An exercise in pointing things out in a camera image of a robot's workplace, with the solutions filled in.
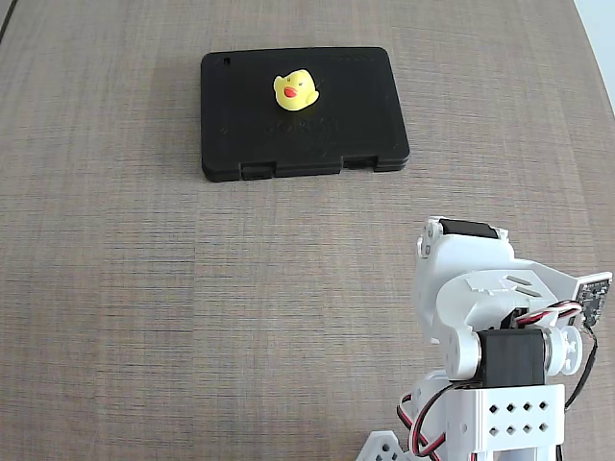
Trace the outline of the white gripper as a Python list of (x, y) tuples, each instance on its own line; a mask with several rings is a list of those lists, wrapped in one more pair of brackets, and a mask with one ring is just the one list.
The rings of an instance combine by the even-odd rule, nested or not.
[(427, 342), (453, 330), (498, 329), (515, 309), (529, 311), (577, 297), (580, 278), (515, 256), (508, 231), (431, 216), (417, 241), (415, 308)]

